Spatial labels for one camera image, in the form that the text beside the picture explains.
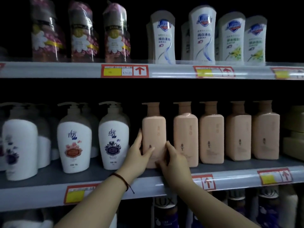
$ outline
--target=bottle wrapped in plastic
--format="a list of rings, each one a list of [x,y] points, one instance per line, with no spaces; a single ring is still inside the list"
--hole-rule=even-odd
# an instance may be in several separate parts
[[[64,60],[65,37],[57,25],[54,3],[50,0],[30,0],[30,3],[33,60],[39,62]]]
[[[105,62],[129,62],[130,34],[127,31],[127,11],[117,3],[110,3],[103,13],[105,26]]]
[[[71,1],[68,9],[71,27],[73,62],[94,62],[98,56],[99,43],[93,30],[93,12],[88,4]]]

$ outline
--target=shelf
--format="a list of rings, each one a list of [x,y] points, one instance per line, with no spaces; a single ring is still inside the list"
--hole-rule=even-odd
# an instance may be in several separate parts
[[[275,170],[275,172],[268,172],[266,177],[260,177],[265,173],[259,175],[257,171],[264,170]],[[290,174],[292,178],[287,176],[286,179],[293,183],[304,182],[303,162],[285,156],[276,161],[225,160],[222,165],[199,164],[198,167],[191,168],[193,180],[206,190],[208,187],[209,190],[258,187],[262,185],[262,180],[263,183],[273,183],[271,181],[274,180],[277,184],[288,183],[288,181],[283,181],[279,171]],[[8,181],[5,173],[0,172],[0,212],[62,206],[67,187],[98,184],[111,173],[112,171],[103,169],[99,158],[91,159],[89,169],[75,174],[63,173],[60,160],[53,161],[51,165],[40,169],[36,176],[22,181]],[[128,190],[123,199],[166,195],[170,191],[164,184],[161,172],[156,169],[147,169],[134,181],[132,189],[135,194]]]
[[[304,80],[303,63],[266,63],[239,65],[217,62],[203,65],[197,61],[176,61],[179,64],[108,63],[43,63],[0,62],[2,78],[219,78],[219,79],[291,79]]]

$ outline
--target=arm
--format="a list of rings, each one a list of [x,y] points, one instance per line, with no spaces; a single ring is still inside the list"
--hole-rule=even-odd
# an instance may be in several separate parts
[[[191,177],[186,158],[167,141],[170,162],[158,161],[165,179],[174,192],[188,205],[206,227],[254,228],[252,221],[196,185]]]
[[[130,147],[126,159],[120,169],[116,171],[128,184],[132,184],[135,178],[146,169],[148,160],[154,148],[141,155],[140,146],[142,132],[139,130],[134,144]],[[108,228],[118,209],[120,200],[127,190],[124,182],[110,176],[103,181],[91,194],[64,216],[55,228]]]

